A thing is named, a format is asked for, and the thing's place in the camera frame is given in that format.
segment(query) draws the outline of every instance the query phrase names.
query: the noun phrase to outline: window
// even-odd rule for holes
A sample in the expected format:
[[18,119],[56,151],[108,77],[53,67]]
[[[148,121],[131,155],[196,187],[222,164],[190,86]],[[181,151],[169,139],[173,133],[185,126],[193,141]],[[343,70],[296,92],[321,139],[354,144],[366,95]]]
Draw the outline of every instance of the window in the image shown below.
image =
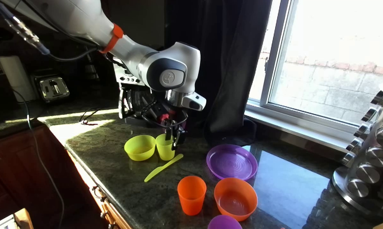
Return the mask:
[[350,141],[383,82],[383,0],[274,0],[247,108]]

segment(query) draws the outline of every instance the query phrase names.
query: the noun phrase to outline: black curtain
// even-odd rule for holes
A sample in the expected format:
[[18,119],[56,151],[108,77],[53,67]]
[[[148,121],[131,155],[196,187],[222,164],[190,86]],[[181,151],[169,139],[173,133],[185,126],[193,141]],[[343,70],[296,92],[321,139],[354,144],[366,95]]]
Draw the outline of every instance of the black curtain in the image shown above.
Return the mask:
[[[207,104],[202,112],[189,112],[188,126],[190,121],[203,125],[204,136],[210,145],[254,142],[256,124],[244,117],[244,111],[272,1],[167,3],[167,20],[170,22],[176,18],[176,22],[168,24],[168,45],[183,41],[201,52],[196,92],[207,99]],[[172,7],[190,10],[175,17]]]

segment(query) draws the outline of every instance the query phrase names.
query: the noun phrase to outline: yellow knife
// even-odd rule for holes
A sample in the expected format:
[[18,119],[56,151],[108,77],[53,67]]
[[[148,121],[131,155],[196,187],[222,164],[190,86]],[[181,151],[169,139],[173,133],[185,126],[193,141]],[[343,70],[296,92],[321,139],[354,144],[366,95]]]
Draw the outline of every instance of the yellow knife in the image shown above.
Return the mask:
[[173,159],[171,159],[168,163],[166,163],[165,165],[163,166],[159,166],[157,168],[155,168],[153,171],[151,171],[151,173],[149,173],[149,175],[145,178],[144,182],[148,182],[152,177],[156,176],[156,174],[160,173],[162,170],[164,170],[165,168],[167,168],[169,165],[177,162],[178,160],[180,160],[181,158],[183,158],[183,154],[179,154],[177,155],[176,157],[174,157]]

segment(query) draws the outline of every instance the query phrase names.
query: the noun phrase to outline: window frame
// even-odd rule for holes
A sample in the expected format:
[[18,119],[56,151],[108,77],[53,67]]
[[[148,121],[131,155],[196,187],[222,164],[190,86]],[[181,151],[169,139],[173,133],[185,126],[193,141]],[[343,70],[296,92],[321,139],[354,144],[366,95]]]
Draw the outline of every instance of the window frame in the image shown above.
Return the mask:
[[278,60],[285,60],[287,48],[284,47],[287,47],[289,44],[289,37],[294,21],[292,15],[296,12],[297,4],[298,0],[281,0],[267,69],[265,71],[261,98],[260,100],[249,98],[247,110],[325,135],[334,139],[334,142],[338,140],[340,142],[347,142],[348,144],[354,138],[353,134],[358,128],[356,124],[330,119],[325,116],[281,106],[269,101],[274,93],[272,85],[278,83],[279,77],[277,76],[280,76],[282,72],[283,64],[279,64]]

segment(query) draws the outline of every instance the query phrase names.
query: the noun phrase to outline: granite countertop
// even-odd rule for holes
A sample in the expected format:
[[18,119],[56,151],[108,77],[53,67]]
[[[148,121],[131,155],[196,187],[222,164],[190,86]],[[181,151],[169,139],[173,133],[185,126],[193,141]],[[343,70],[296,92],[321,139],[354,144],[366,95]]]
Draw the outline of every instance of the granite countertop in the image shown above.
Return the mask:
[[[207,168],[209,147],[203,138],[188,137],[176,151],[184,158],[144,183],[154,168],[166,162],[157,152],[146,161],[132,161],[123,146],[133,136],[156,137],[161,130],[129,125],[117,119],[116,109],[101,110],[89,119],[92,125],[80,125],[78,119],[86,109],[88,106],[73,103],[56,106],[38,120],[106,192],[133,229],[205,229],[219,215],[213,197],[219,179]],[[277,140],[258,141],[244,148],[258,161],[258,172],[248,181],[257,192],[258,206],[241,222],[244,229],[370,229],[380,223],[367,220],[335,191],[330,177],[339,164]],[[177,195],[177,183],[190,175],[207,184],[203,210],[197,216],[182,212]]]

